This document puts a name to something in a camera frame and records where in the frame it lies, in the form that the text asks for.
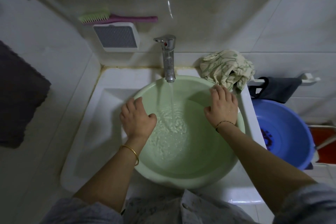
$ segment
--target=gray sleeve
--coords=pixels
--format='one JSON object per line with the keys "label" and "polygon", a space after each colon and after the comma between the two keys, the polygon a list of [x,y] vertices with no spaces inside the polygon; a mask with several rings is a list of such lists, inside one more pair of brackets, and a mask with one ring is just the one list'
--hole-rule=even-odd
{"label": "gray sleeve", "polygon": [[289,195],[273,224],[336,223],[336,190],[314,184]]}
{"label": "gray sleeve", "polygon": [[122,224],[123,218],[115,210],[101,203],[89,205],[79,198],[64,198],[50,209],[41,224]]}

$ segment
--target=pink brush handle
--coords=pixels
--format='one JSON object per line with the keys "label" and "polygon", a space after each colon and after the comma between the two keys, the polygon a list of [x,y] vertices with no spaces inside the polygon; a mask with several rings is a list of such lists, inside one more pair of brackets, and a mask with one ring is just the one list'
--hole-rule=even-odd
{"label": "pink brush handle", "polygon": [[117,16],[111,15],[105,21],[96,21],[96,22],[89,22],[85,23],[85,25],[93,25],[93,24],[108,24],[113,22],[157,22],[157,16],[147,16],[147,17],[126,17],[126,16]]}

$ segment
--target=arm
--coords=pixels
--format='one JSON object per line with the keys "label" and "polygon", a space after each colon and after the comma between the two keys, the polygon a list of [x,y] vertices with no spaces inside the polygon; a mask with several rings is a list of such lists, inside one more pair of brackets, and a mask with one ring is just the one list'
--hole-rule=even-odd
{"label": "arm", "polygon": [[[128,136],[126,145],[139,156],[156,125],[156,115],[146,114],[142,98],[131,98],[121,111],[120,120]],[[136,160],[133,151],[122,147],[74,197],[89,204],[100,202],[120,212]]]}
{"label": "arm", "polygon": [[234,124],[237,121],[238,101],[226,88],[218,85],[210,89],[211,107],[204,108],[205,116],[226,140],[237,155],[255,188],[271,211],[279,212],[289,194],[316,182],[264,149],[250,137],[242,133]]}

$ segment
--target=green basin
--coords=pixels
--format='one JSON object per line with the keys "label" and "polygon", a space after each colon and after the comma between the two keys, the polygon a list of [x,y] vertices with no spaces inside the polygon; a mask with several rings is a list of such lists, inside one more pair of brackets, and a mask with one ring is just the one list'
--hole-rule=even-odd
{"label": "green basin", "polygon": [[[135,169],[145,178],[169,187],[194,189],[214,183],[234,167],[237,157],[203,113],[203,108],[211,105],[209,88],[213,83],[177,76],[173,82],[173,112],[171,84],[162,78],[135,95],[142,97],[148,114],[158,117]],[[245,133],[240,112],[236,126]]]}

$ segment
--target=sink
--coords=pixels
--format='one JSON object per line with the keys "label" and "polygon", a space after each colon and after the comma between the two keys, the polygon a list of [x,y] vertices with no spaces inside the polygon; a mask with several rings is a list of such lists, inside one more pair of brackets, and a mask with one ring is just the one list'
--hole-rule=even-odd
{"label": "sink", "polygon": [[[177,68],[176,74],[199,77],[196,69]],[[122,138],[120,107],[141,88],[160,78],[162,69],[110,68],[103,72],[63,166],[63,188],[76,192],[118,151]],[[247,87],[237,98],[246,134],[266,148]],[[154,184],[134,171],[126,198],[176,191]],[[196,191],[233,204],[263,202],[240,162],[220,181]]]}

